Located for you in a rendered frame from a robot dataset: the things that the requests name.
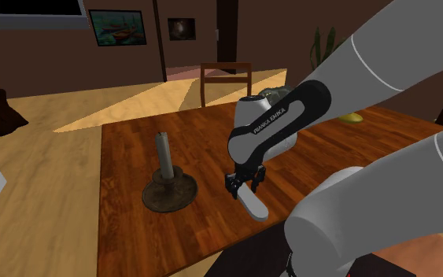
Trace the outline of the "white oblong remote control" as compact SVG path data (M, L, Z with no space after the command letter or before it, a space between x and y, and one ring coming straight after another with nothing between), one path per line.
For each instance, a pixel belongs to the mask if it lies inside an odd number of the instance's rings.
M268 208L250 190L246 183L243 183L237 191L238 200L243 204L247 213L256 221L263 222L268 219Z

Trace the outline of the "brown wooden chair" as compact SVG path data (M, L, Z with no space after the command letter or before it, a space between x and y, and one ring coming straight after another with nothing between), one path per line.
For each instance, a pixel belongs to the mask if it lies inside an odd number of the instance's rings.
M206 69L245 69L247 77L232 76L232 77L206 77ZM246 83L247 84L247 95L252 95L252 64L250 62L209 62L201 63L200 65L200 97L201 106L205 107L205 84L207 83Z

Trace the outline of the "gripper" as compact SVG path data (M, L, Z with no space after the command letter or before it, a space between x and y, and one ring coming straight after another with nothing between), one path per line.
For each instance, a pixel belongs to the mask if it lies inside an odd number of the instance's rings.
M260 164L257 166L245 166L236 164L234 173L225 175L225 188L231 194L233 199L238 198L238 189L245 181L252 180L251 191L257 192L257 188L264 181L266 168Z

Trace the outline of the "grey framed dark window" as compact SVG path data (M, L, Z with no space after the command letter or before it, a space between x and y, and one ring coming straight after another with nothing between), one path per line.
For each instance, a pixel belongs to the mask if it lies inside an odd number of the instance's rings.
M0 0L2 30L86 30L83 0Z

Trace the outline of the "grey candle on dark holder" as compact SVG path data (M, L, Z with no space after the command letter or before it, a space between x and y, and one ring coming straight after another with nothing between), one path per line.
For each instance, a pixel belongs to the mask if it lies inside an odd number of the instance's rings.
M172 163L168 134L158 132L155 144L160 167L142 192L142 202L153 212L170 213L186 208L198 195L198 183Z

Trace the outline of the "small dark wall picture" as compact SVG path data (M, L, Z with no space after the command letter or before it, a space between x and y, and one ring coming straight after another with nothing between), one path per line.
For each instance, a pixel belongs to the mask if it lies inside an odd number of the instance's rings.
M171 41L195 40L195 19L168 18L168 33Z

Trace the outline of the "yellow flat object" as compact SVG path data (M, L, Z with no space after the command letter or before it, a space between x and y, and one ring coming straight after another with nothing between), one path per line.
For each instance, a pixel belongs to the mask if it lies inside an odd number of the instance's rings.
M338 118L340 121L348 124L358 124L361 123L364 118L358 113L349 113Z

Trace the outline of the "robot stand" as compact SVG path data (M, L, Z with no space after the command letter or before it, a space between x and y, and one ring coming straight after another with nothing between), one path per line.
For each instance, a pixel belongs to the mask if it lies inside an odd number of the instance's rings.
M204 277L280 277L290 255L284 223L225 249ZM373 253L357 258L338 277L417 277Z

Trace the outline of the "dark green lumpy object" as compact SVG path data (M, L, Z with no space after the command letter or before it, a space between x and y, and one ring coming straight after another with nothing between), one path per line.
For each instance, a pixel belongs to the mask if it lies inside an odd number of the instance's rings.
M270 105L275 105L291 91L292 88L289 86L269 87L263 89L259 95L266 97Z

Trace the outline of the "boat painting in dark frame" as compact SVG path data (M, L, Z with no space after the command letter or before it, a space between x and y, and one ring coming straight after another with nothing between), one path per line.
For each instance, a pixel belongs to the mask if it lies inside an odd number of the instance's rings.
M147 44L139 10L89 9L98 46L144 46Z

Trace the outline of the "brown wooden table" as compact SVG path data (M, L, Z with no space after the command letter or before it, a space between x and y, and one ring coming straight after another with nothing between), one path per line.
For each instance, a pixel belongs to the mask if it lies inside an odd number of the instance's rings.
M340 120L299 133L296 145L266 163L258 198L264 222L251 218L224 186L234 170L227 139L232 103L105 124L102 127L97 277L168 277L286 219L329 175L366 166L441 131L441 126L378 106L364 121ZM198 195L186 208L156 213L142 192L158 169L155 136L168 135L172 162L195 178Z

